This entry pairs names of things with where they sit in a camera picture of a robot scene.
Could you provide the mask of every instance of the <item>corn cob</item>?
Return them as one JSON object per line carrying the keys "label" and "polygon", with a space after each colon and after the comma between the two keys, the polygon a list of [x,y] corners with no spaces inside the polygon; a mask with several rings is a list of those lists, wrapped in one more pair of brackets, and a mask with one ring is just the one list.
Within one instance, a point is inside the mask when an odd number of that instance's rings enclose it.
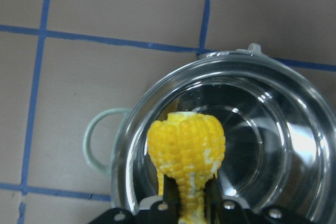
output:
{"label": "corn cob", "polygon": [[224,159],[221,123],[212,115],[174,112],[165,121],[153,122],[147,137],[158,173],[158,194],[163,195],[164,174],[174,178],[180,194],[179,224],[205,223],[203,189],[214,174],[217,176]]}

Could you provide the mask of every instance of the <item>blue grid line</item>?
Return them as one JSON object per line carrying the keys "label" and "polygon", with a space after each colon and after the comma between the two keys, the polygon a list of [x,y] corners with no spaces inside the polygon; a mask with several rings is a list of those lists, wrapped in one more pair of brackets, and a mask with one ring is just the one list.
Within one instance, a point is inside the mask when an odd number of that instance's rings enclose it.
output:
{"label": "blue grid line", "polygon": [[29,34],[29,35],[38,35],[38,29],[19,27],[19,26],[7,26],[0,25],[0,31],[7,31],[14,34]]}
{"label": "blue grid line", "polygon": [[307,69],[314,69],[314,70],[324,70],[324,71],[336,72],[336,65],[314,63],[314,62],[307,62],[307,61],[300,61],[300,60],[280,59],[280,58],[274,58],[274,59],[282,62],[283,64],[289,67],[307,68]]}
{"label": "blue grid line", "polygon": [[27,180],[28,180],[30,149],[31,149],[31,141],[33,138],[37,93],[38,93],[38,85],[39,85],[39,78],[40,78],[40,71],[41,71],[41,64],[42,64],[42,57],[43,57],[44,41],[46,38],[49,3],[50,3],[50,0],[43,0],[41,23],[40,23],[39,33],[38,33],[34,76],[33,76],[33,83],[31,85],[32,91],[30,93],[30,104],[29,104],[29,112],[28,112],[28,120],[27,120],[25,147],[24,147],[24,154],[23,154],[22,175],[21,175],[21,186],[23,187],[27,185]]}
{"label": "blue grid line", "polygon": [[116,39],[116,38],[83,35],[83,34],[73,34],[73,33],[61,32],[61,31],[48,30],[47,37],[59,38],[59,39],[70,39],[70,40],[86,40],[86,41],[98,42],[98,43],[103,43],[103,44],[108,44],[108,45],[131,46],[131,47],[139,47],[139,48],[154,49],[154,50],[169,51],[169,52],[196,52],[197,51],[197,48],[192,48],[192,47],[180,47],[180,46],[172,46],[172,45],[165,45],[165,44],[152,43],[152,42]]}
{"label": "blue grid line", "polygon": [[204,9],[203,9],[203,19],[202,19],[202,25],[201,25],[201,32],[199,35],[199,43],[200,43],[200,54],[206,53],[205,51],[205,41],[206,41],[206,35],[208,30],[208,23],[209,23],[209,17],[210,17],[210,4],[211,0],[205,0],[204,3]]}
{"label": "blue grid line", "polygon": [[26,203],[21,202],[19,205],[19,218],[17,219],[17,224],[23,224],[25,221],[26,213]]}
{"label": "blue grid line", "polygon": [[43,194],[43,195],[52,195],[52,196],[60,196],[60,197],[68,197],[68,198],[80,198],[87,200],[97,200],[97,201],[110,201],[110,195],[105,194],[91,194],[84,193],[80,191],[71,191],[71,190],[60,190],[60,189],[52,189],[52,188],[43,188],[36,186],[22,186],[15,185],[10,183],[0,183],[0,189],[11,190],[11,191],[22,191],[24,190],[27,193],[34,194]]}
{"label": "blue grid line", "polygon": [[105,194],[90,194],[90,193],[83,193],[83,192],[78,192],[78,191],[59,190],[59,189],[50,189],[50,188],[33,187],[33,186],[28,186],[27,191],[29,193],[61,196],[61,197],[68,197],[68,198],[111,201],[110,196],[105,195]]}
{"label": "blue grid line", "polygon": [[[39,30],[36,30],[33,28],[17,27],[17,26],[0,25],[0,31],[7,31],[10,33],[18,33],[18,34],[39,35]],[[192,48],[192,47],[181,47],[181,46],[173,46],[173,45],[135,41],[135,40],[125,40],[125,39],[83,35],[83,34],[65,33],[61,31],[52,31],[52,30],[46,30],[45,33],[46,34],[44,37],[69,39],[69,40],[84,40],[84,41],[98,42],[98,43],[108,44],[108,45],[132,46],[132,47],[139,47],[139,48],[144,48],[144,49],[153,49],[153,50],[169,51],[169,52],[196,52],[198,54],[200,53],[205,54],[207,52],[216,51],[216,50],[211,50],[211,49],[206,49],[206,48],[197,49],[197,48]],[[313,69],[313,70],[336,72],[336,65],[332,65],[332,64],[315,63],[315,62],[290,60],[290,59],[282,59],[282,58],[274,58],[274,59],[282,62],[288,67],[298,67],[298,68],[307,68],[307,69]]]}

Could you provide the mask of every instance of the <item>pot handle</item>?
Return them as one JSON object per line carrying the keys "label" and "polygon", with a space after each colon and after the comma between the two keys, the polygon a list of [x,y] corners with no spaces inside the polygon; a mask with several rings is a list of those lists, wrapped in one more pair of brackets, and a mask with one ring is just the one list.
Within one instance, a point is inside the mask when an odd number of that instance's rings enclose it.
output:
{"label": "pot handle", "polygon": [[221,55],[230,55],[232,53],[241,52],[245,55],[251,55],[251,56],[262,56],[262,57],[268,57],[266,54],[264,54],[261,51],[261,46],[257,43],[251,43],[248,46],[248,49],[236,49],[235,51],[215,51],[215,52],[209,52],[203,55],[200,55],[200,59],[205,59],[209,57],[215,57],[215,56],[221,56]]}
{"label": "pot handle", "polygon": [[117,133],[114,137],[114,142],[118,141],[121,129],[124,128],[126,121],[133,109],[131,108],[116,108],[116,109],[110,109],[100,112],[98,115],[96,115],[91,122],[88,124],[85,134],[83,137],[83,154],[85,161],[88,166],[90,166],[92,169],[97,170],[100,173],[103,173],[105,175],[111,174],[111,163],[109,165],[104,165],[100,161],[96,159],[96,157],[92,154],[91,150],[91,136],[93,133],[93,130],[95,129],[97,123],[99,123],[100,120],[105,118],[106,116],[113,115],[113,114],[123,114],[123,119],[119,125],[119,128],[117,130]]}

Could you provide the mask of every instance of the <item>metal pot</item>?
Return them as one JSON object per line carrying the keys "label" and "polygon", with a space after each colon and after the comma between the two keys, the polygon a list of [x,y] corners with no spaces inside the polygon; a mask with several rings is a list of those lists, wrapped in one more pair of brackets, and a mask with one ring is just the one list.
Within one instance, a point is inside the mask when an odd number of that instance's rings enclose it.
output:
{"label": "metal pot", "polygon": [[[226,135],[218,179],[224,195],[243,197],[258,212],[270,204],[319,223],[336,219],[336,116],[303,76],[261,53],[213,52],[155,84],[133,109],[103,112],[88,126],[83,145],[88,164],[111,174],[112,205],[137,212],[156,194],[146,151],[151,123],[172,111],[216,116]],[[90,151],[95,124],[123,113],[110,166]]]}

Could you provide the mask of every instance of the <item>bolt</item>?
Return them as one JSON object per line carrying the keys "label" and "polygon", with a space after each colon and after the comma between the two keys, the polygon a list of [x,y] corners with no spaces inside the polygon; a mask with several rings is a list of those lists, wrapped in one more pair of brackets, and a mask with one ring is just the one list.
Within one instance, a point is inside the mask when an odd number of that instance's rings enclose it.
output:
{"label": "bolt", "polygon": [[120,213],[116,214],[116,215],[113,217],[113,219],[114,219],[115,221],[121,221],[121,220],[125,219],[125,217],[126,217],[126,215],[123,214],[122,212],[120,212]]}
{"label": "bolt", "polygon": [[160,210],[160,211],[164,211],[164,210],[167,210],[167,209],[168,209],[168,205],[164,202],[158,205],[158,210]]}
{"label": "bolt", "polygon": [[276,209],[276,208],[271,208],[268,211],[268,214],[274,219],[281,219],[281,217],[282,217],[282,212],[279,209]]}
{"label": "bolt", "polygon": [[236,204],[232,200],[226,200],[223,203],[223,207],[227,210],[235,209]]}

